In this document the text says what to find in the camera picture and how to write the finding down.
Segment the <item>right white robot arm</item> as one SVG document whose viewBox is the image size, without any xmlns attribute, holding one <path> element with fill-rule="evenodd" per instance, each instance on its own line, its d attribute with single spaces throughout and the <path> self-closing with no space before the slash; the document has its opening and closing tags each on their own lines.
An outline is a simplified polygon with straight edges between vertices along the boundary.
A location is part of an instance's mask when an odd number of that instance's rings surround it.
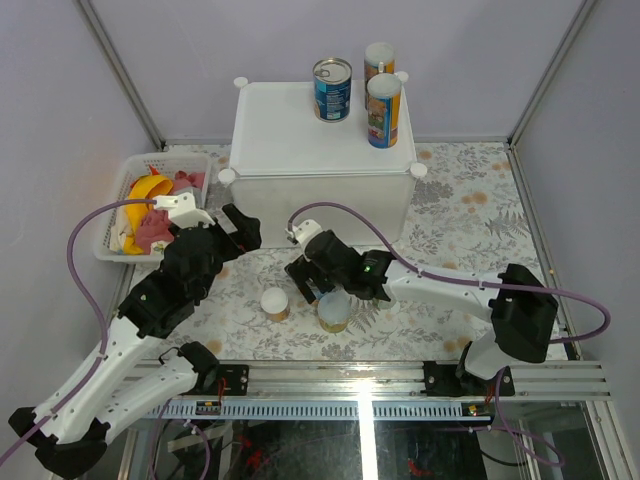
<svg viewBox="0 0 640 480">
<path fill-rule="evenodd" d="M 424 363 L 427 394 L 483 395 L 500 370 L 515 362 L 546 360 L 558 302 L 542 292 L 541 283 L 522 265 L 510 264 L 502 273 L 484 276 L 458 273 L 446 282 L 442 271 L 419 273 L 389 251 L 359 253 L 313 222 L 294 228 L 288 236 L 302 254 L 285 271 L 308 302 L 340 288 L 360 300 L 424 303 L 489 324 L 486 334 L 463 347 L 457 365 Z"/>
</svg>

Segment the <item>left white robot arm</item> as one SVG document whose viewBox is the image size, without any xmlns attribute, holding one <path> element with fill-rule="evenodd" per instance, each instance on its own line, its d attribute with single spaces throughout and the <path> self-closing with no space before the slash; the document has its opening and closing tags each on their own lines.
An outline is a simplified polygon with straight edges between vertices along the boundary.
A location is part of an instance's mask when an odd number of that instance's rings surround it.
<svg viewBox="0 0 640 480">
<path fill-rule="evenodd" d="M 76 479 L 93 468 L 109 444 L 155 406 L 183 393 L 221 392 L 226 380 L 215 355 L 197 341 L 180 346 L 158 371 L 125 390 L 122 380 L 207 298 L 225 263 L 260 248 L 260 222 L 235 205 L 222 208 L 234 225 L 215 219 L 175 225 L 175 237 L 149 273 L 101 324 L 91 355 L 46 401 L 9 418 L 20 439 L 34 446 L 49 472 Z"/>
</svg>

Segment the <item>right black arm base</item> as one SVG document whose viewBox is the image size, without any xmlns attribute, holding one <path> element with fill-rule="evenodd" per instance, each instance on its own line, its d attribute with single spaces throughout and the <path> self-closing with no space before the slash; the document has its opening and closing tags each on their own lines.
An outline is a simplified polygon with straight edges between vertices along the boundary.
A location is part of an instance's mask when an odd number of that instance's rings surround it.
<svg viewBox="0 0 640 480">
<path fill-rule="evenodd" d="M 467 345 L 456 365 L 437 361 L 422 364 L 424 388 L 420 391 L 430 397 L 486 396 L 495 391 L 498 374 L 485 380 L 471 375 L 464 366 L 470 346 Z"/>
</svg>

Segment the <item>blue can pull-tab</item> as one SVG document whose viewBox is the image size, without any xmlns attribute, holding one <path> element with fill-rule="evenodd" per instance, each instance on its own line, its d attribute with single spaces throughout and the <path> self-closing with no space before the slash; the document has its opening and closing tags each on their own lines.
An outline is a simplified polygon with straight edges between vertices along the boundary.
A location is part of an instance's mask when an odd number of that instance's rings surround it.
<svg viewBox="0 0 640 480">
<path fill-rule="evenodd" d="M 326 294 L 330 293 L 330 291 L 322 291 L 313 281 L 308 280 L 307 285 L 309 287 L 310 292 L 312 293 L 313 300 L 311 302 L 312 305 L 317 305 L 322 297 Z"/>
<path fill-rule="evenodd" d="M 350 112 L 352 67 L 344 59 L 330 57 L 313 67 L 314 111 L 325 122 L 335 123 Z"/>
</svg>

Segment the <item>short can clear lid front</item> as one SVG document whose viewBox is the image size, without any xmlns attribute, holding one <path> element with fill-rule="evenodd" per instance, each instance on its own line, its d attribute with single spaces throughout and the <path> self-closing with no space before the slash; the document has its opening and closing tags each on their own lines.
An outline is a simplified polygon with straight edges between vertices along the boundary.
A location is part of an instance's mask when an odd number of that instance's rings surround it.
<svg viewBox="0 0 640 480">
<path fill-rule="evenodd" d="M 317 316 L 320 326 L 329 333 L 338 333 L 346 329 L 351 317 L 349 296 L 342 290 L 325 294 L 317 304 Z"/>
</svg>

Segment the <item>short can white lid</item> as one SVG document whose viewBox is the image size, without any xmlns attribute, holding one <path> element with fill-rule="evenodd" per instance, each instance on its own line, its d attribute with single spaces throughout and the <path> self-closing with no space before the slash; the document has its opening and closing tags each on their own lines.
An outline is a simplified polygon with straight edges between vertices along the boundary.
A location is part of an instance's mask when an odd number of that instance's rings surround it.
<svg viewBox="0 0 640 480">
<path fill-rule="evenodd" d="M 260 305 L 266 317 L 273 322 L 286 320 L 290 313 L 288 295 L 281 288 L 266 289 L 261 296 Z"/>
</svg>

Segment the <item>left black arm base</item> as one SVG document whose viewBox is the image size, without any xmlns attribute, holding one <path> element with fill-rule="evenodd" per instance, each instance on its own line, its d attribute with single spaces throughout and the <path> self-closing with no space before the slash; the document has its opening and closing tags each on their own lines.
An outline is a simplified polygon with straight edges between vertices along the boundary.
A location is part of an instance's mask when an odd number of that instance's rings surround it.
<svg viewBox="0 0 640 480">
<path fill-rule="evenodd" d="M 179 381 L 187 387 L 179 395 L 245 396 L 248 390 L 249 366 L 245 364 L 223 364 L 204 345 L 194 341 L 180 347 L 172 347 L 176 355 L 168 358 L 166 351 L 159 357 L 163 367 L 170 372 L 163 378 Z"/>
</svg>

